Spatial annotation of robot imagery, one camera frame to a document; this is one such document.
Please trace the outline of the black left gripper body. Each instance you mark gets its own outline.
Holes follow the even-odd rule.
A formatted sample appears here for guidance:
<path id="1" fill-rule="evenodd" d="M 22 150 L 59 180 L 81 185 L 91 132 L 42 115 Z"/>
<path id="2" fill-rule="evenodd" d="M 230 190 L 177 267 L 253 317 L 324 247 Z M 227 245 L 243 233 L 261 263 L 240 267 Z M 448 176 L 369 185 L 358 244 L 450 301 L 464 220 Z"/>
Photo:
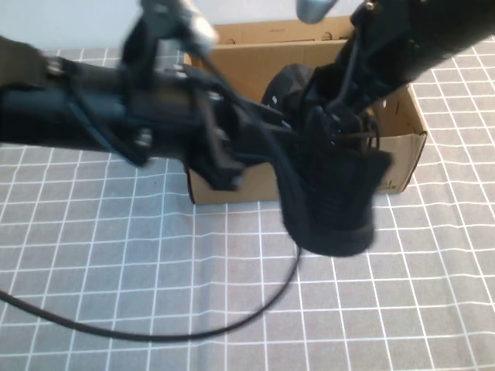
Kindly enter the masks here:
<path id="1" fill-rule="evenodd" d="M 128 117 L 151 131 L 151 153 L 174 158 L 214 190 L 234 191 L 245 165 L 234 154 L 239 114 L 216 79 L 201 70 L 164 70 L 130 89 Z"/>

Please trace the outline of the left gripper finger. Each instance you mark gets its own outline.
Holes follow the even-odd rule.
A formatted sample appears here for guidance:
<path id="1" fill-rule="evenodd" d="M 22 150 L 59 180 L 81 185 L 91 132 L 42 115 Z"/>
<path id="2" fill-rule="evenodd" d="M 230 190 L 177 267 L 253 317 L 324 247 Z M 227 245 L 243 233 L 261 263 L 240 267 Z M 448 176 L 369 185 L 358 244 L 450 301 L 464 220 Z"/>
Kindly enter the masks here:
<path id="1" fill-rule="evenodd" d="M 263 104 L 241 99 L 238 113 L 239 136 L 249 131 L 254 132 L 257 124 L 274 136 L 298 136 L 297 131 L 284 119 L 282 113 Z"/>
<path id="2" fill-rule="evenodd" d="M 283 151 L 277 148 L 263 148 L 261 151 L 234 149 L 231 152 L 231 170 L 244 171 L 246 168 L 268 163 L 273 169 L 283 159 Z"/>

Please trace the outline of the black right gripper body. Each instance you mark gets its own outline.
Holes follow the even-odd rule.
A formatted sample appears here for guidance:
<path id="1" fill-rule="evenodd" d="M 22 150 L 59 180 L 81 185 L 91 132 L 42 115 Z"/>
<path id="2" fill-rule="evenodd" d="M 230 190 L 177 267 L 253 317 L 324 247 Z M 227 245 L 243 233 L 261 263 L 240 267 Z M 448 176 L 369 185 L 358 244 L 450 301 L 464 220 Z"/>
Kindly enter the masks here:
<path id="1" fill-rule="evenodd" d="M 303 111 L 303 154 L 329 155 L 336 150 L 365 153 L 380 147 L 380 129 L 373 114 L 347 108 L 328 114 L 320 105 Z"/>

